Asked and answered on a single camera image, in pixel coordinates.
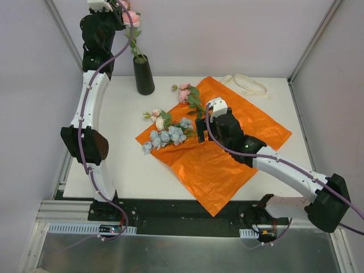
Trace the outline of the dark orange tissue paper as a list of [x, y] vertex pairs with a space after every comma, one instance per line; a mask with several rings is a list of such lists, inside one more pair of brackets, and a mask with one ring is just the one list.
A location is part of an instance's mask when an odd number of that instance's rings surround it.
[[[202, 103], [221, 97], [239, 120], [245, 133], [266, 142], [275, 151], [280, 149], [292, 133], [263, 110], [243, 98], [231, 86], [212, 77], [195, 78]], [[195, 198], [211, 215], [217, 213], [240, 192], [241, 200], [253, 200], [252, 192], [242, 189], [257, 172], [236, 162], [215, 143], [199, 143], [189, 138], [184, 143], [169, 144], [153, 150], [149, 155], [136, 153], [134, 174], [144, 187], [142, 198]]]

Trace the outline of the pink and blue flower bouquet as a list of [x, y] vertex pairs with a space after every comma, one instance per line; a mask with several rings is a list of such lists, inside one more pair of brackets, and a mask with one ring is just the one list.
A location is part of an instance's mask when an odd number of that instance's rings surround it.
[[189, 138], [197, 137], [196, 130], [192, 125], [192, 120], [182, 117], [178, 122], [163, 131], [152, 130], [149, 140], [142, 145], [145, 154], [150, 154], [152, 150], [160, 150], [171, 144], [178, 146]]

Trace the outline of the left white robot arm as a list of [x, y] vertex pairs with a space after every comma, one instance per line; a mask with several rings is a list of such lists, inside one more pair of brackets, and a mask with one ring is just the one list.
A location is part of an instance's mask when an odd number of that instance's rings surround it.
[[89, 14], [80, 21], [83, 39], [82, 91], [75, 116], [61, 128], [61, 138], [70, 155], [82, 164], [93, 188], [90, 214], [107, 221], [120, 215], [117, 190], [109, 177], [106, 158], [109, 142], [99, 132], [102, 100], [110, 83], [115, 55], [111, 49], [116, 32], [125, 29], [122, 1], [88, 1]]

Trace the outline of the cream lace ribbon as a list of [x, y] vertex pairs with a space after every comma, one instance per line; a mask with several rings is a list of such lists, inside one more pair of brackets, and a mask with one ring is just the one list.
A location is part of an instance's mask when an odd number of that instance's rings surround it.
[[271, 100], [268, 89], [262, 83], [242, 74], [226, 75], [220, 79], [220, 83], [235, 91], [242, 97], [258, 97]]

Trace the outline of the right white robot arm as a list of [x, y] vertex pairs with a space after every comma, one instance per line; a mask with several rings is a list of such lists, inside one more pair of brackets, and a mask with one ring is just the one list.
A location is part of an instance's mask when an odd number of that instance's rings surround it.
[[351, 201], [345, 179], [327, 176], [280, 156], [264, 141], [244, 133], [232, 109], [218, 97], [206, 105], [206, 117], [195, 121], [198, 141], [206, 138], [249, 168], [265, 172], [300, 193], [300, 197], [265, 195], [256, 218], [269, 224], [276, 218], [308, 220], [318, 229], [332, 233], [341, 226]]

